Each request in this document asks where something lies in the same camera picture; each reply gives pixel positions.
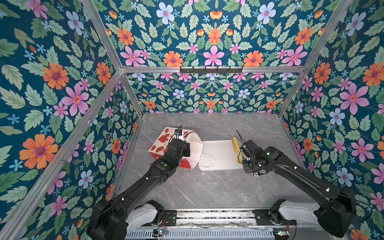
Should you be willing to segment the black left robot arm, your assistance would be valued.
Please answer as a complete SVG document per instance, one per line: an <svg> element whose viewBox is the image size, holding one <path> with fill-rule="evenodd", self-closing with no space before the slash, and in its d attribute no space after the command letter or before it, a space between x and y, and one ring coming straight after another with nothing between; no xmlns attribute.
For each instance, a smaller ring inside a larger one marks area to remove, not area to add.
<svg viewBox="0 0 384 240"><path fill-rule="evenodd" d="M96 203L87 226L87 235L93 240L123 240L127 235L126 220L136 204L170 178L182 159L190 155L189 143L173 139L168 145L168 151L154 161L132 186L109 201Z"/></svg>

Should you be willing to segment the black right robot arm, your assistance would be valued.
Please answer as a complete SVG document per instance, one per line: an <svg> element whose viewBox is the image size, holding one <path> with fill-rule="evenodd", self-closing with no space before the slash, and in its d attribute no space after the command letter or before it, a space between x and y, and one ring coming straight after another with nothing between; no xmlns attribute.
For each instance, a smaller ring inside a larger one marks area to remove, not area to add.
<svg viewBox="0 0 384 240"><path fill-rule="evenodd" d="M309 195L314 203L277 200L269 210L271 222L302 221L320 225L334 237L342 238L356 216L354 192L328 184L308 173L275 147L262 149L252 140L240 147L242 165L247 174L261 176L275 173Z"/></svg>

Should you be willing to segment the red white paper bag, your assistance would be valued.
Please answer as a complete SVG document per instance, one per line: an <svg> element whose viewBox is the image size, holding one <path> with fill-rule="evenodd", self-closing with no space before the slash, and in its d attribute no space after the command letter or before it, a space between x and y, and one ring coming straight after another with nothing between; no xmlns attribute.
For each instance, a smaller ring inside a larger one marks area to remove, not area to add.
<svg viewBox="0 0 384 240"><path fill-rule="evenodd" d="M149 149L150 155L158 160L166 156L179 167L192 170L199 166L210 168L214 165L211 156L203 153L203 142L193 130L182 127L165 127Z"/></svg>

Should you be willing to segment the long yellow fake bread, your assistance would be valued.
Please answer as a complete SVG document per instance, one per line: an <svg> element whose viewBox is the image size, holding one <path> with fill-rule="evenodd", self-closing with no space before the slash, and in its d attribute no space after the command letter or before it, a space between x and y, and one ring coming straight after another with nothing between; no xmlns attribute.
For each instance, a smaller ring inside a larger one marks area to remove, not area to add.
<svg viewBox="0 0 384 240"><path fill-rule="evenodd" d="M233 148L234 148L234 151L235 151L235 154L237 156L237 162L239 164L242 164L242 150L241 150L241 146L240 146L240 142L239 140L236 138L236 137L232 137L232 144L233 144Z"/></svg>

